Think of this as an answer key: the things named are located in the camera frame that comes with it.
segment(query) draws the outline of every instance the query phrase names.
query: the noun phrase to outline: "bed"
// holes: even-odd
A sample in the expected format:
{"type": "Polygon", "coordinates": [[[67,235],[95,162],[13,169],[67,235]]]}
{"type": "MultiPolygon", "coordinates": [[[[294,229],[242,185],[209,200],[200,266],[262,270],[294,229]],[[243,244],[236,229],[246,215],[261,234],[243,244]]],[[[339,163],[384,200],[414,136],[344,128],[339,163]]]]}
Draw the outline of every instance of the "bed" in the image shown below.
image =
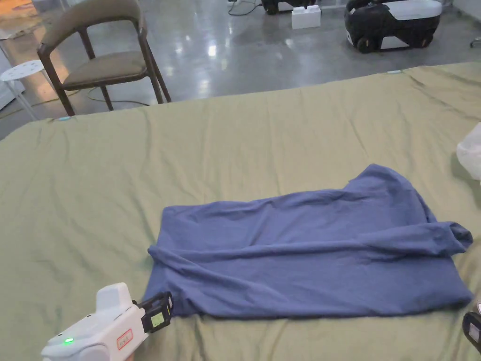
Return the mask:
{"type": "MultiPolygon", "coordinates": [[[[0,142],[0,359],[40,360],[105,285],[143,296],[168,205],[341,188],[371,163],[474,237],[455,258],[481,297],[481,187],[456,144],[480,121],[481,64],[27,124],[0,142]]],[[[464,310],[392,318],[175,318],[136,360],[478,360],[464,310]]]]}

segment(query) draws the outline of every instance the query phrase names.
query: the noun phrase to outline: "polished gray floor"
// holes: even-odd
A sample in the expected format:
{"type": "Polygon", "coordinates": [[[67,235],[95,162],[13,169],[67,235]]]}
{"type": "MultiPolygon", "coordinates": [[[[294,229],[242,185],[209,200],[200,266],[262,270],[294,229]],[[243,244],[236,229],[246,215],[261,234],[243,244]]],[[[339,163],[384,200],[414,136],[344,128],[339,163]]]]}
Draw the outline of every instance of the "polished gray floor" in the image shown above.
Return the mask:
{"type": "MultiPolygon", "coordinates": [[[[225,0],[141,0],[149,27],[148,40],[161,68],[173,101],[295,88],[348,79],[418,65],[477,61],[481,48],[468,44],[481,35],[481,26],[449,10],[443,15],[433,43],[427,49],[359,54],[346,41],[343,12],[326,10],[320,28],[292,30],[290,14],[268,16],[258,7],[247,16],[229,16],[225,0]]],[[[242,13],[252,4],[242,3],[242,13]]],[[[2,47],[12,64],[36,58],[36,47],[44,28],[2,47]]],[[[138,49],[136,34],[124,22],[90,28],[97,55],[138,49]]],[[[80,38],[62,43],[52,56],[60,78],[87,60],[80,38]]],[[[25,82],[25,96],[31,103],[55,97],[42,75],[25,82]]],[[[155,103],[146,78],[108,87],[113,100],[155,103]]],[[[104,103],[89,100],[83,90],[71,97],[77,114],[106,111],[104,103]]],[[[91,94],[101,97],[98,89],[91,94]]],[[[115,103],[115,109],[138,106],[115,103]]],[[[6,106],[0,117],[19,109],[17,101],[6,106]]],[[[60,102],[35,107],[41,118],[65,116],[60,102]]],[[[0,119],[0,139],[30,119],[18,112],[0,119]]]]}

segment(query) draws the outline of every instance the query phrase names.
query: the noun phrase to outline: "wrinkled fabric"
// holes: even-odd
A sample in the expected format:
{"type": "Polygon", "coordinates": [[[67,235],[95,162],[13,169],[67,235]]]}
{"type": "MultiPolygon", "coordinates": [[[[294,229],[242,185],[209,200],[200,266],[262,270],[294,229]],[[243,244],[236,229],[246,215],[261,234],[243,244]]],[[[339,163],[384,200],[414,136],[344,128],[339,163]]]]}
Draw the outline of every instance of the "wrinkled fabric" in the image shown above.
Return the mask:
{"type": "Polygon", "coordinates": [[[470,302],[451,256],[471,243],[371,165],[341,190],[166,207],[145,296],[171,291],[183,316],[415,314],[470,302]]]}

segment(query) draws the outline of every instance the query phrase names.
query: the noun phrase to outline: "wooden chair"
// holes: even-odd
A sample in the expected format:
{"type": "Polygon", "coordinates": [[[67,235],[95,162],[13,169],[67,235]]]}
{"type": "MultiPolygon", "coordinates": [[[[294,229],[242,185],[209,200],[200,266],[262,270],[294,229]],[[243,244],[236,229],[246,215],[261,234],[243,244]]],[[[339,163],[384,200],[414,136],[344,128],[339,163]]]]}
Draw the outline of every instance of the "wooden chair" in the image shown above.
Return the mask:
{"type": "Polygon", "coordinates": [[[66,90],[99,87],[109,110],[113,110],[107,85],[127,83],[149,77],[159,104],[163,103],[160,88],[171,102],[159,67],[147,42],[147,28],[137,0],[86,0],[70,9],[53,24],[37,50],[57,95],[69,116],[75,115],[66,90]],[[112,21],[130,21],[139,38],[139,52],[116,52],[95,57],[87,28],[112,21]],[[50,59],[52,51],[66,38],[78,32],[89,61],[71,72],[62,83],[50,59]]]}

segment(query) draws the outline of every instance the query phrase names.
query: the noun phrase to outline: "white stool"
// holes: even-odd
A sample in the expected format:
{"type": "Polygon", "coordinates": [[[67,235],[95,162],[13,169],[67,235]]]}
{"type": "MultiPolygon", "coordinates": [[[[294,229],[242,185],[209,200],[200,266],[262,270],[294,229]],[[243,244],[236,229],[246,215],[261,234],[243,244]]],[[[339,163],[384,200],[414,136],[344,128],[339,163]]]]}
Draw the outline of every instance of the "white stool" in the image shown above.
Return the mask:
{"type": "Polygon", "coordinates": [[[3,81],[5,83],[8,89],[10,89],[12,94],[15,96],[15,98],[17,98],[18,102],[22,105],[22,107],[27,111],[27,113],[32,117],[33,120],[39,120],[39,118],[35,115],[32,107],[27,102],[22,93],[18,91],[15,87],[15,81],[38,73],[39,71],[42,72],[43,76],[48,81],[52,89],[54,89],[40,60],[31,60],[29,62],[19,64],[9,70],[5,70],[2,75],[0,75],[0,81],[3,81]]]}

